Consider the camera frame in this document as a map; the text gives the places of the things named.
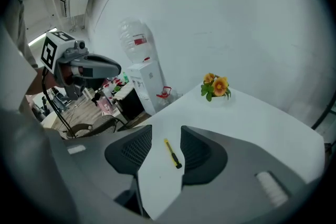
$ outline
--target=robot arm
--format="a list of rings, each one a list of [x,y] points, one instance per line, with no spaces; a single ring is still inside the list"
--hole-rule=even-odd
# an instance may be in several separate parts
[[[84,41],[76,40],[63,31],[47,33],[41,61],[72,100],[77,100],[84,88],[95,90],[105,78],[115,77],[121,72],[121,66],[117,62],[101,55],[90,54]],[[60,65],[71,66],[71,84],[65,81]]]

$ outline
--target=yellow flower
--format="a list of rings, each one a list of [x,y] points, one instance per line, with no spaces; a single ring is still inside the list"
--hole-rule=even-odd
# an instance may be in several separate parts
[[[204,76],[204,83],[210,83],[215,79],[215,75],[212,73],[208,73]]]
[[[216,79],[212,84],[212,87],[214,87],[214,95],[223,96],[228,86],[227,77]]]

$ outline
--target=white table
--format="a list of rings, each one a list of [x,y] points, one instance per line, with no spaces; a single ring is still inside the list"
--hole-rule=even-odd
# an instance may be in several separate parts
[[[117,99],[117,100],[123,100],[125,99],[126,96],[128,96],[128,94],[134,89],[134,86],[132,83],[127,83],[124,87],[122,87],[120,89],[119,92],[117,92],[113,99]]]
[[[185,96],[140,125],[153,126],[152,148],[139,170],[144,209],[152,219],[181,192],[184,157],[180,149],[181,126],[188,125],[252,142],[295,171],[305,182],[322,174],[323,138],[287,113],[230,89],[232,98],[209,103],[196,86]],[[164,145],[167,138],[182,163],[176,169]]]
[[[41,121],[41,124],[44,128],[51,128],[57,118],[56,112],[52,111],[49,115],[46,116],[44,120]]]

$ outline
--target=cable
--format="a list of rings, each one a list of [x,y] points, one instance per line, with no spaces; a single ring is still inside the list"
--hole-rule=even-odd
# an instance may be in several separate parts
[[[53,110],[55,111],[56,115],[59,117],[59,119],[61,120],[61,122],[63,123],[63,125],[68,129],[69,133],[71,134],[72,138],[76,138],[76,135],[74,134],[71,126],[67,123],[67,121],[63,118],[63,116],[60,114],[60,112],[58,111],[57,106],[55,105],[55,103],[50,99],[47,89],[46,89],[46,85],[45,85],[45,77],[48,74],[49,70],[47,70],[46,67],[44,67],[43,71],[42,71],[42,91],[43,94],[45,95],[45,97],[47,98],[48,102],[50,103],[51,107],[53,108]]]
[[[336,145],[336,140],[328,147],[326,147],[325,152],[332,151],[332,148]]]
[[[72,118],[73,118],[73,115],[74,115],[74,113],[75,113],[75,108],[76,108],[76,107],[74,107],[74,108],[72,109],[72,115],[71,115],[71,118],[70,118],[70,121],[69,121],[69,125],[70,125],[71,120],[72,120]]]
[[[318,118],[316,123],[314,123],[314,125],[311,127],[313,130],[315,130],[321,124],[321,122],[326,118],[326,116],[330,112],[330,110],[331,110],[332,106],[335,104],[335,102],[336,102],[336,91],[335,91],[334,95],[332,96],[332,98],[331,98],[329,104],[327,105],[326,109],[324,110],[324,112]]]

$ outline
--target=red label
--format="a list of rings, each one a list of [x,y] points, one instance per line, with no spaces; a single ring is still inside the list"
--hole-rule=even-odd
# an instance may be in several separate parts
[[[136,46],[141,45],[141,44],[147,43],[147,39],[146,38],[135,39],[134,43],[135,43]]]

